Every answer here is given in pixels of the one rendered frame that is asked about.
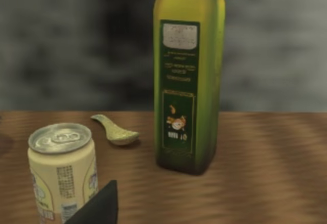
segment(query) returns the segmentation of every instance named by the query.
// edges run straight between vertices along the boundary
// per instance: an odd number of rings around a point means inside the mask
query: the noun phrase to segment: olive oil bottle
[[[157,164],[202,174],[216,151],[224,0],[156,0]]]

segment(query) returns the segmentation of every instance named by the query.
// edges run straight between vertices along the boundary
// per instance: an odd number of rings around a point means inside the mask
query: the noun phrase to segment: can rim
[[[56,129],[67,129],[67,128],[71,128],[71,127],[75,127],[77,129],[83,130],[86,133],[86,138],[84,140],[82,140],[82,143],[78,143],[78,145],[76,145],[75,147],[71,147],[70,149],[67,150],[63,150],[63,151],[44,151],[44,150],[39,150],[36,149],[34,146],[34,143],[37,141],[38,138],[40,138],[43,134],[45,134],[46,132],[49,132],[51,130],[56,130]],[[91,130],[86,127],[83,124],[79,124],[79,123],[54,123],[54,124],[50,124],[44,127],[41,127],[37,130],[35,130],[33,133],[31,133],[31,135],[29,136],[28,139],[28,144],[29,144],[29,148],[31,150],[33,150],[34,152],[38,152],[41,154],[65,154],[65,153],[69,153],[72,151],[76,151],[79,150],[80,148],[84,147],[85,145],[87,145],[92,139],[92,132]]]

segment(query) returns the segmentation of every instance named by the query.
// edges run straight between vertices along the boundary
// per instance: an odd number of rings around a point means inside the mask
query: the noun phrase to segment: green label
[[[191,156],[195,149],[200,23],[161,20],[162,147]]]

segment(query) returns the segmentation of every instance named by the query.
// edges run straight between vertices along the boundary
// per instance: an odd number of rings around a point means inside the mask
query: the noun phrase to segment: black object
[[[117,181],[110,181],[65,224],[117,224]]]

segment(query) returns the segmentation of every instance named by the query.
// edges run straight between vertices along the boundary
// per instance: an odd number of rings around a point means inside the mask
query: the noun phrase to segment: can pull tab
[[[54,134],[51,137],[51,141],[55,143],[67,143],[67,142],[74,142],[81,139],[79,133],[72,132],[72,133],[58,133]]]

